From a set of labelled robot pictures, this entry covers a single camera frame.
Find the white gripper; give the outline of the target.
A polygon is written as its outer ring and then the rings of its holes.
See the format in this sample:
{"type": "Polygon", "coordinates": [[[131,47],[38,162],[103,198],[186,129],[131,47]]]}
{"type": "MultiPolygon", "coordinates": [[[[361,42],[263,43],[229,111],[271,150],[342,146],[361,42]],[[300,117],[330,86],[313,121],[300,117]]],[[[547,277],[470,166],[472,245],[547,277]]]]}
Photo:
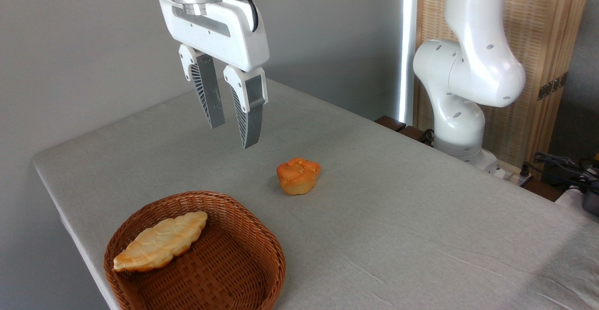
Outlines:
{"type": "Polygon", "coordinates": [[[270,57],[261,14],[251,0],[159,0],[178,49],[185,78],[194,86],[211,129],[225,123],[214,59],[231,87],[243,148],[261,135],[270,57]]]}

